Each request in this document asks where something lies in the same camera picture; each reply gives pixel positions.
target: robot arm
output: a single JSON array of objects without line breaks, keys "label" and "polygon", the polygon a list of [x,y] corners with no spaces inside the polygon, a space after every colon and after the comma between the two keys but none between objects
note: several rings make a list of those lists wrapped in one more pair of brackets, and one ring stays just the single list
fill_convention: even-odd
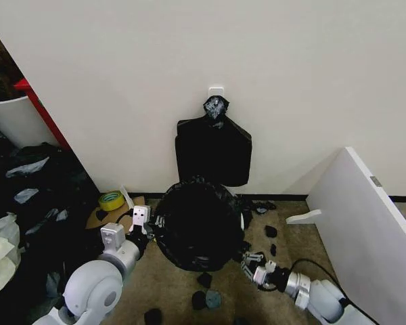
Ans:
[{"label": "robot arm", "polygon": [[150,207],[134,207],[131,233],[109,223],[101,229],[104,251],[96,261],[80,266],[69,278],[64,304],[54,307],[34,325],[96,325],[116,307],[123,282],[143,255],[148,240]]},{"label": "robot arm", "polygon": [[262,253],[245,253],[241,268],[261,290],[286,293],[298,308],[308,309],[323,325],[374,324],[328,280],[311,281],[304,274],[267,262]]}]

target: black cable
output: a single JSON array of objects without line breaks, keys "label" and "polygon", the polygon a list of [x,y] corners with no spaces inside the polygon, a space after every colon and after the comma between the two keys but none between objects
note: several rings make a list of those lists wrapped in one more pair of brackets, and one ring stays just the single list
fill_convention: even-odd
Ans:
[{"label": "black cable", "polygon": [[334,282],[334,284],[338,287],[338,289],[340,289],[341,293],[346,297],[346,299],[348,300],[348,303],[350,303],[353,307],[355,307],[356,309],[358,309],[363,315],[365,315],[366,317],[368,317],[374,324],[379,325],[379,323],[377,321],[374,320],[374,318],[372,318],[368,313],[366,313],[365,311],[363,311],[361,308],[358,307],[358,305],[356,305],[353,301],[351,301],[349,299],[349,297],[347,296],[347,294],[345,293],[345,291],[343,290],[343,288],[341,287],[340,283],[338,283],[337,279],[335,276],[333,276],[331,273],[329,273],[327,271],[326,268],[324,268],[322,265],[318,264],[318,262],[313,261],[312,259],[297,259],[295,262],[293,262],[292,267],[290,268],[290,272],[293,271],[294,267],[296,265],[298,265],[301,262],[309,262],[311,264],[316,265],[317,267],[319,267],[322,271],[324,271],[326,273],[327,276],[329,276],[331,278],[331,280]]}]

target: yellow tape roll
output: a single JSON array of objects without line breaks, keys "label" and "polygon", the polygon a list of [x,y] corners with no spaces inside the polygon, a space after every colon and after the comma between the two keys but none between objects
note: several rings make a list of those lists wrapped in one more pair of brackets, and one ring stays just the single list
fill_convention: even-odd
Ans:
[{"label": "yellow tape roll", "polygon": [[125,198],[119,191],[113,191],[101,196],[98,203],[102,210],[109,212],[119,209],[125,203]]}]

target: carpet floor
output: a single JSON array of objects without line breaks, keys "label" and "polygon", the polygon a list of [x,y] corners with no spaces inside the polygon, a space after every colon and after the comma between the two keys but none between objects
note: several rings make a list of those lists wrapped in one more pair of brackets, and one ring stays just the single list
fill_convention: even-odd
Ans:
[{"label": "carpet floor", "polygon": [[[157,200],[149,200],[155,207]],[[296,259],[315,260],[334,274],[325,248],[314,225],[286,225],[286,218],[308,212],[305,202],[274,202],[277,209],[264,215],[253,215],[245,240],[253,251],[263,251],[278,265],[290,267]],[[406,218],[406,203],[397,204]],[[276,238],[265,235],[265,225],[277,228]],[[271,244],[277,246],[272,257]],[[298,265],[297,271],[312,280],[324,279],[325,274],[314,265]],[[151,308],[162,311],[163,324],[228,324],[235,318],[246,318],[250,324],[319,324],[311,314],[298,310],[291,298],[280,292],[261,292],[245,277],[240,265],[230,261],[212,272],[212,290],[220,292],[222,303],[218,309],[193,310],[191,296],[205,290],[197,283],[200,273],[175,267],[160,251],[155,242],[149,243],[143,258],[135,266],[125,284],[122,298],[112,315],[102,322],[113,324],[145,324],[144,313]]]}]

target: white wall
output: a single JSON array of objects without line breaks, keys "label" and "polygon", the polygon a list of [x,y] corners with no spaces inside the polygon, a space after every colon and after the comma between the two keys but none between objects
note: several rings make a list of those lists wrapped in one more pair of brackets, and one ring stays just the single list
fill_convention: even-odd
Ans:
[{"label": "white wall", "polygon": [[406,195],[406,0],[0,0],[0,37],[100,190],[175,183],[175,124],[221,84],[237,192],[306,194],[350,145]]}]

